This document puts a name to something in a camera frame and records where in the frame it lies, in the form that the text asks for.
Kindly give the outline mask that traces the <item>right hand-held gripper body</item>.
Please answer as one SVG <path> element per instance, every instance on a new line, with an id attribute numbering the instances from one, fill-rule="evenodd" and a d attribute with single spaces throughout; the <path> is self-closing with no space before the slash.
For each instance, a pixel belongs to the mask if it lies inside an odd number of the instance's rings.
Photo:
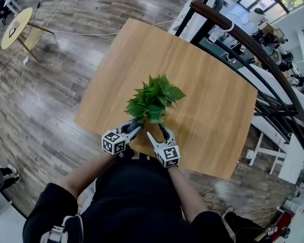
<path id="1" fill-rule="evenodd" d="M 175 141 L 169 143 L 154 143 L 154 152 L 156 158 L 163 167 L 169 168 L 178 166 L 180 160 L 179 147 Z"/>

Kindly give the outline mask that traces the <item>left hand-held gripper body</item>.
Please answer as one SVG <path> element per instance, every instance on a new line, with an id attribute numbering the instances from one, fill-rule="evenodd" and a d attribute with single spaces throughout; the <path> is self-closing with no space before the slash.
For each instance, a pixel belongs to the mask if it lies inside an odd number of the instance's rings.
<path id="1" fill-rule="evenodd" d="M 103 134 L 101 144 L 106 152 L 116 155 L 125 150 L 126 138 L 122 135 L 121 128 L 115 128 Z"/>

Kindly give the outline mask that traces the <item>green potted plant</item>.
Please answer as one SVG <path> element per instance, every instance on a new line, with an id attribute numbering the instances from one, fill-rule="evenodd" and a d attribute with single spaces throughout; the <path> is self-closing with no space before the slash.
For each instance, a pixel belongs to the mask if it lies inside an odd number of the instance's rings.
<path id="1" fill-rule="evenodd" d="M 172 108 L 177 101 L 186 96 L 177 86 L 171 84 L 165 74 L 149 77 L 141 89 L 136 89 L 133 98 L 127 101 L 125 113 L 144 124 L 160 124 L 166 116 L 166 108 Z"/>

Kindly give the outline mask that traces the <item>person's left forearm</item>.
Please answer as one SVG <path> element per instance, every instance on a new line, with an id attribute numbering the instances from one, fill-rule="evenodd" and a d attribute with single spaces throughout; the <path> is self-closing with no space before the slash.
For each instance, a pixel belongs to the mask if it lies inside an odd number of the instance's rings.
<path id="1" fill-rule="evenodd" d="M 58 185 L 68 191 L 75 199 L 117 158 L 117 155 L 104 153 L 72 170 Z"/>

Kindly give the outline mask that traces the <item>person's right forearm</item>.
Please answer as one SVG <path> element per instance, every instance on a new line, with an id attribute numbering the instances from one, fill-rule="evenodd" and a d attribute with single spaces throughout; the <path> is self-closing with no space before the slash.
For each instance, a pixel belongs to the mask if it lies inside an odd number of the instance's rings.
<path id="1" fill-rule="evenodd" d="M 184 216 L 189 223 L 192 223 L 197 215 L 207 211 L 208 208 L 177 166 L 170 167 L 167 171 L 179 196 Z"/>

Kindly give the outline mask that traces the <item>person's black clothing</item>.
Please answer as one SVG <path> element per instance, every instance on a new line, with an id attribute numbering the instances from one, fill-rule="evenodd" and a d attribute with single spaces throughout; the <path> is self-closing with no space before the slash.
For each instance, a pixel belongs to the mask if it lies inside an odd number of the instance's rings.
<path id="1" fill-rule="evenodd" d="M 75 199 L 49 183 L 23 227 L 24 243 L 233 243 L 210 211 L 189 223 L 170 175 L 153 157 L 117 156 Z"/>

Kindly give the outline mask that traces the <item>white clip-on device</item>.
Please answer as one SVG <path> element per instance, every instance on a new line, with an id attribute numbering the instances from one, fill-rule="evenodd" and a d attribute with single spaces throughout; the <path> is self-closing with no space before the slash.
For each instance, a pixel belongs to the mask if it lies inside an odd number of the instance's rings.
<path id="1" fill-rule="evenodd" d="M 232 22 L 232 25 L 229 29 L 220 29 L 219 31 L 216 31 L 216 32 L 212 32 L 209 37 L 207 38 L 207 42 L 210 43 L 210 44 L 213 44 L 215 43 L 223 34 L 227 34 L 229 33 L 230 31 L 232 31 L 235 27 L 235 23 Z"/>

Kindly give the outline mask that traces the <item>white desk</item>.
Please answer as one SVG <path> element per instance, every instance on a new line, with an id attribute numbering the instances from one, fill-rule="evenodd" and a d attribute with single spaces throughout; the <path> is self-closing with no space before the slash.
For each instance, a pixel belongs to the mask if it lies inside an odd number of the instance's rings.
<path id="1" fill-rule="evenodd" d="M 252 166 L 259 153 L 274 156 L 270 175 L 273 174 L 276 165 L 281 166 L 278 178 L 291 184 L 296 184 L 301 171 L 304 169 L 304 150 L 294 134 L 291 134 L 289 143 L 284 143 L 283 148 L 278 146 L 278 151 L 261 147 L 263 132 L 260 133 L 256 148 L 248 149 L 246 158 L 250 160 L 249 165 Z"/>

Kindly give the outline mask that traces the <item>round yellow side table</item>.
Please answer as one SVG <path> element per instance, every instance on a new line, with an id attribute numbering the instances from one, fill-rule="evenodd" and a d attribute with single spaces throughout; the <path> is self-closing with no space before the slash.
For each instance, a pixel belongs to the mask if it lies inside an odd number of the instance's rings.
<path id="1" fill-rule="evenodd" d="M 32 50 L 39 43 L 42 32 L 54 34 L 53 31 L 36 25 L 31 22 L 31 16 L 33 14 L 32 8 L 26 8 L 22 10 L 7 27 L 1 42 L 1 48 L 3 50 L 8 49 L 15 41 L 18 41 L 23 47 L 24 51 L 32 56 L 38 63 L 40 60 L 35 56 Z M 23 35 L 23 31 L 27 26 L 31 27 L 31 31 L 28 37 Z"/>

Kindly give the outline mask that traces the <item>white round-headed robot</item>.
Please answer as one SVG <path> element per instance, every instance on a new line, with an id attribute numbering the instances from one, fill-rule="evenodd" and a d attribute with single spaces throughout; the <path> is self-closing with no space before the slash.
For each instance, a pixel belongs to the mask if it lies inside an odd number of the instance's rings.
<path id="1" fill-rule="evenodd" d="M 264 20 L 265 13 L 261 8 L 255 8 L 248 14 L 248 22 L 249 22 L 249 31 L 250 35 L 256 33 L 258 31 L 258 27 L 261 24 L 261 21 Z"/>

